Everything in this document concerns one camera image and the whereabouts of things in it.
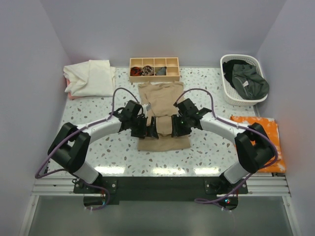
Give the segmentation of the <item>dark green t-shirt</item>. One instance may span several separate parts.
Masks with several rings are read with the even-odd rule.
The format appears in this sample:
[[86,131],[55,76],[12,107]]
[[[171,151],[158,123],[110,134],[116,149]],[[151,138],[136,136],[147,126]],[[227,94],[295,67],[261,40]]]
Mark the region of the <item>dark green t-shirt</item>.
[[268,82],[257,73],[254,65],[234,65],[232,83],[245,100],[259,100],[269,93]]

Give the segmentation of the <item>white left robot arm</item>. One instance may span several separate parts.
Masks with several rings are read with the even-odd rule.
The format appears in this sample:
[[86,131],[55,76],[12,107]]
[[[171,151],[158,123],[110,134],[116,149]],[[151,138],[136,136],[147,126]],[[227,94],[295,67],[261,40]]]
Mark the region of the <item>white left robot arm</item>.
[[158,139],[156,117],[148,118],[144,107],[130,100],[125,107],[112,111],[108,118],[80,125],[65,123],[51,144],[48,156],[85,183],[104,187],[102,174],[86,161],[89,145],[125,130],[130,130],[131,136],[136,138]]

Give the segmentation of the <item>white plastic laundry basket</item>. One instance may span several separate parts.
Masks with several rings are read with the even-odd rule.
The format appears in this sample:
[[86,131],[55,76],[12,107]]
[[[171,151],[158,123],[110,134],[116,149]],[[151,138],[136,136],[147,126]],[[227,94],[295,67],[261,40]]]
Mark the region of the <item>white plastic laundry basket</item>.
[[223,96],[236,106],[253,106],[266,100],[269,84],[258,60],[249,55],[228,54],[220,59]]

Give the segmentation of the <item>pink folded t-shirt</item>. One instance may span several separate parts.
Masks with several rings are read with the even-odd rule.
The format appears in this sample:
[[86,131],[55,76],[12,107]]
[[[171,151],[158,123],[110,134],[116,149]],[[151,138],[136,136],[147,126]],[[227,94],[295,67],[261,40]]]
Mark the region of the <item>pink folded t-shirt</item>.
[[70,100],[74,100],[74,99],[78,99],[78,98],[81,98],[81,96],[73,96],[71,94],[71,92],[67,91],[67,87],[70,85],[70,81],[68,79],[66,79],[66,89],[65,89],[65,92],[67,92],[67,96]]

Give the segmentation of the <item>grey rolled sock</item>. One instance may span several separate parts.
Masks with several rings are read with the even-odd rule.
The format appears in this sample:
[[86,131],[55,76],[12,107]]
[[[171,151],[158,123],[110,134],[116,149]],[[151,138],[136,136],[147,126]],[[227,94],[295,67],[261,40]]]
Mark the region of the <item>grey rolled sock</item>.
[[155,67],[155,75],[156,76],[166,76],[167,67]]

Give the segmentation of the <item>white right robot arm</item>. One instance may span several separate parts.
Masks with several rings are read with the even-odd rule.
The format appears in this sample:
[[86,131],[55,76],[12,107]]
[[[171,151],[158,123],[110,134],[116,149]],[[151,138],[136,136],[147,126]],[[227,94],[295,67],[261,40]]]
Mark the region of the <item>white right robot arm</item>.
[[174,106],[178,113],[172,116],[173,137],[188,135],[195,128],[220,135],[236,147],[238,160],[220,175],[222,184],[234,185],[277,159],[277,148],[259,123],[236,123],[208,108],[198,109],[190,99],[176,102]]

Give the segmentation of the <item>wooden compartment organizer box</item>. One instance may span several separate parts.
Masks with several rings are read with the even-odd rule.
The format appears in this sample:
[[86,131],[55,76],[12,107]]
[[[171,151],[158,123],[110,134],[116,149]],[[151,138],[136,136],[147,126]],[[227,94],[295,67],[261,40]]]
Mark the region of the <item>wooden compartment organizer box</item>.
[[[130,76],[130,69],[132,67],[143,68],[146,65],[155,67],[167,67],[166,76],[156,76],[155,69],[152,76]],[[131,83],[159,83],[159,82],[173,82],[180,80],[180,68],[178,58],[130,58],[129,60],[129,81]]]

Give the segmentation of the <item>black garment in basket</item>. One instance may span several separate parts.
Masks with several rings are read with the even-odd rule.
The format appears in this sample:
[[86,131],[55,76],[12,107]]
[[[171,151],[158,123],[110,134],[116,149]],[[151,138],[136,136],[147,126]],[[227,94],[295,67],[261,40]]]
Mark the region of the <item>black garment in basket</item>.
[[223,73],[224,73],[224,77],[225,79],[231,84],[232,83],[232,72],[233,72],[233,67],[234,65],[239,64],[239,65],[248,65],[248,63],[244,60],[240,60],[240,59],[232,59],[229,60],[228,62],[224,62],[222,64],[222,69],[223,69]]

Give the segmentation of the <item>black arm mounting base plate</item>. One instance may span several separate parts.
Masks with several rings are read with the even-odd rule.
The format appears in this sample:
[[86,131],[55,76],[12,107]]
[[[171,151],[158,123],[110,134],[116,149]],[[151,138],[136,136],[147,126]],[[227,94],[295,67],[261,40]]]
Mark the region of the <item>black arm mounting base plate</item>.
[[237,205],[236,195],[247,194],[247,183],[224,183],[220,177],[103,177],[95,187],[73,179],[73,192],[84,195],[85,206],[110,205],[121,201],[190,202],[197,198],[214,200],[231,192],[230,204]]

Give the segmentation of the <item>cream folded t-shirt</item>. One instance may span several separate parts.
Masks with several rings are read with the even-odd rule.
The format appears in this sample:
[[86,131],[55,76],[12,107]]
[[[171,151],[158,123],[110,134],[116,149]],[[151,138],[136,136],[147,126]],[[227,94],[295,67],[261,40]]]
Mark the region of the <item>cream folded t-shirt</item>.
[[73,96],[111,97],[115,90],[116,68],[109,60],[89,60],[63,68],[65,79],[70,81],[67,91]]

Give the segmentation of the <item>orange black rolled sock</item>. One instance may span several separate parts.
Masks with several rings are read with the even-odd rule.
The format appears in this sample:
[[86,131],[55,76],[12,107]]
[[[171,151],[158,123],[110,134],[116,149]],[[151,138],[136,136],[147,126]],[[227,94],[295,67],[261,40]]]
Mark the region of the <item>orange black rolled sock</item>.
[[142,68],[141,67],[132,67],[130,69],[130,76],[141,76],[142,75]]

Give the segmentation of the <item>orange tie-dye folded t-shirt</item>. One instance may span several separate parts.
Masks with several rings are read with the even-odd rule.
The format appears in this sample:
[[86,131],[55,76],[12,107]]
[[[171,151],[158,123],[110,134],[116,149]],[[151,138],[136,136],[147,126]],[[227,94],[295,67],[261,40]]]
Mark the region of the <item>orange tie-dye folded t-shirt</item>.
[[242,117],[242,116],[231,116],[231,121],[252,125],[254,123],[259,123],[264,128],[269,139],[273,142],[278,151],[277,161],[270,165],[269,167],[258,170],[259,173],[280,173],[284,174],[286,172],[286,164],[282,155],[280,147],[280,137],[278,125],[273,118],[259,118],[259,117]]

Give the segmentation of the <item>beige t-shirt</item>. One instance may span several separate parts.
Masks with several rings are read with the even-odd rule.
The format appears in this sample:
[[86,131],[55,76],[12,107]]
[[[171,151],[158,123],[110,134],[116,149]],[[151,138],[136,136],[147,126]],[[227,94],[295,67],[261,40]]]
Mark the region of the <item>beige t-shirt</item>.
[[138,141],[139,151],[162,152],[190,148],[187,135],[172,137],[171,116],[178,113],[173,106],[178,97],[184,91],[184,83],[174,81],[172,83],[151,84],[149,82],[138,85],[141,103],[151,104],[152,109],[147,111],[149,125],[151,117],[156,117],[156,126],[159,139],[147,137]]

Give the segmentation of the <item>brown patterned rolled sock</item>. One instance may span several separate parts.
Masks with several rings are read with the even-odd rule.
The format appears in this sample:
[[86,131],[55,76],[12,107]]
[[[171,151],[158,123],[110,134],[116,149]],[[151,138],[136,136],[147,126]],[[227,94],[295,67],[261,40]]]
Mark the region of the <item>brown patterned rolled sock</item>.
[[154,68],[150,65],[146,65],[142,68],[141,71],[142,76],[152,76],[154,75]]

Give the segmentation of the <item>aluminium frame rail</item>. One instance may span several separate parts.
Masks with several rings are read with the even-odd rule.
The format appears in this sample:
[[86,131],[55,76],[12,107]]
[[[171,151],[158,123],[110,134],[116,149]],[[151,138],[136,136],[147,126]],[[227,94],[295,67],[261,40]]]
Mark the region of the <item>aluminium frame rail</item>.
[[[74,196],[74,184],[70,176],[51,175],[37,179],[31,191],[31,198],[27,211],[19,231],[20,236],[27,236],[30,232],[35,210],[40,196]],[[247,180],[249,193],[247,197],[282,197],[289,225],[294,236],[302,234],[297,221],[291,194],[285,177],[273,177],[269,175],[254,175]]]

